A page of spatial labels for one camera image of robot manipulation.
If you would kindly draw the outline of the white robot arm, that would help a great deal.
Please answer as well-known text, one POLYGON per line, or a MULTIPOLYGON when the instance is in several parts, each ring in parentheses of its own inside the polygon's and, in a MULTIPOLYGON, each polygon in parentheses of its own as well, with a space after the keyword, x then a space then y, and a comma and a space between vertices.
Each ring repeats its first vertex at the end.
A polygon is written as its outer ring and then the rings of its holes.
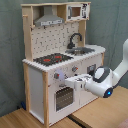
POLYGON ((65 80, 65 84, 76 91, 86 90, 98 97, 108 98, 127 71, 128 39, 123 44, 123 59, 114 71, 107 66, 100 66, 94 71, 93 75, 81 74, 70 77, 65 80))

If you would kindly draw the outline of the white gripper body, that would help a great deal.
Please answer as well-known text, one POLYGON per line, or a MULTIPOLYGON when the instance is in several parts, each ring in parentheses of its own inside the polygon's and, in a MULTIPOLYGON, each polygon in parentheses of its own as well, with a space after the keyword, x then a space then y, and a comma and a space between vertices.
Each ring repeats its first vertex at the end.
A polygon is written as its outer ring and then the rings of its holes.
POLYGON ((87 81, 90 79, 89 75, 79 75, 67 78, 65 85, 75 90, 84 90, 87 81))

